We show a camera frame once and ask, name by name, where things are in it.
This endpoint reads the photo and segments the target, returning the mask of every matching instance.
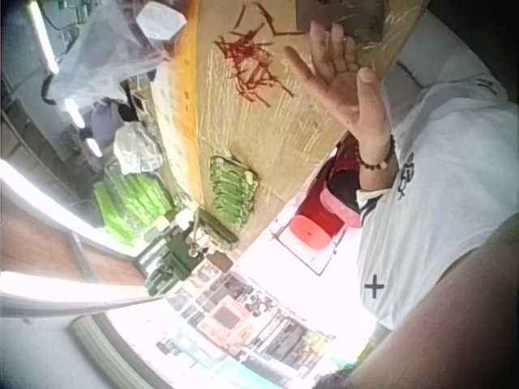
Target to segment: bundled vegetables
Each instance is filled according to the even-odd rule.
[[[214,214],[233,226],[242,227],[252,213],[258,187],[255,173],[238,162],[220,156],[211,158],[209,167]]]
[[[94,184],[94,195],[106,230],[127,245],[159,216],[171,209],[180,211],[180,204],[172,204],[159,181],[147,173],[123,176],[107,169],[105,178]]]

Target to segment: person's right hand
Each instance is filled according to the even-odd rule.
[[[359,70],[354,39],[345,37],[339,24],[327,34],[323,26],[312,22],[310,43],[315,72],[294,48],[285,47],[290,68],[303,87],[357,139],[362,159],[380,163],[376,160],[384,153],[379,150],[388,146],[391,128],[376,73],[366,67]]]

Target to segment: cross symbol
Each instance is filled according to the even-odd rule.
[[[364,288],[373,290],[373,298],[376,298],[376,290],[384,289],[384,284],[376,283],[376,274],[373,275],[373,284],[364,284]]]

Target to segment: white plastic bag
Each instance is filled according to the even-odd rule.
[[[121,81],[168,59],[163,44],[149,40],[136,23],[140,8],[132,1],[94,8],[49,86],[48,97],[60,109],[65,110],[65,99],[74,100],[79,109],[103,97],[126,100]]]
[[[140,122],[127,122],[115,133],[114,155],[122,174],[152,172],[162,166],[161,150]]]

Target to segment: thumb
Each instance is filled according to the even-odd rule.
[[[368,126],[380,126],[385,123],[387,118],[380,83],[372,69],[363,67],[358,71],[357,91],[360,121]]]

